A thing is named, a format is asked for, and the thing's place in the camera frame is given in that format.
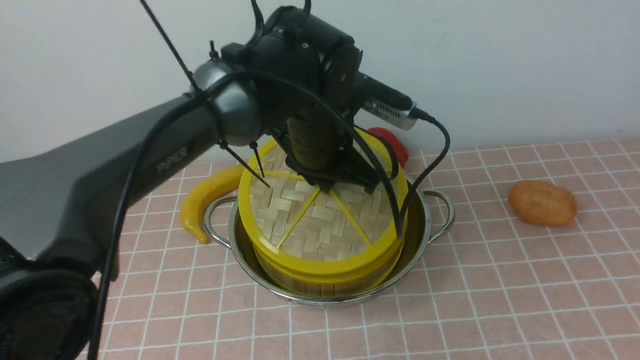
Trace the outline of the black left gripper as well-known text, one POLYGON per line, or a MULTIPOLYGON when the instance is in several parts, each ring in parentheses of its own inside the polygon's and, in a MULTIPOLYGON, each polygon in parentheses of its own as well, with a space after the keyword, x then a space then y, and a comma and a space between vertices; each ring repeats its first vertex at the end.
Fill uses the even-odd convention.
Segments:
POLYGON ((326 107, 313 104, 285 124, 272 129, 272 137, 286 153, 285 163, 311 186, 328 193, 338 183, 356 185, 372 194, 382 179, 395 179, 398 158, 388 141, 374 136, 391 158, 391 174, 378 173, 354 147, 354 138, 326 107))

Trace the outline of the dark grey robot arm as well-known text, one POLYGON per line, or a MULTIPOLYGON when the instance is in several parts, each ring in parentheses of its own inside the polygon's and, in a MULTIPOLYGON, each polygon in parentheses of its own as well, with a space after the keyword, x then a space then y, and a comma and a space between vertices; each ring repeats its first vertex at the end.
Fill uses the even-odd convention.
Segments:
POLYGON ((251 6, 252 37, 211 47, 204 64, 185 71, 187 93, 1 164, 3 360, 73 360, 86 344, 98 353, 128 208, 215 145, 254 148, 267 134, 323 190, 391 189, 352 150, 352 118, 364 109, 404 119, 413 100, 361 73, 354 39, 311 14, 309 0, 267 21, 251 6))

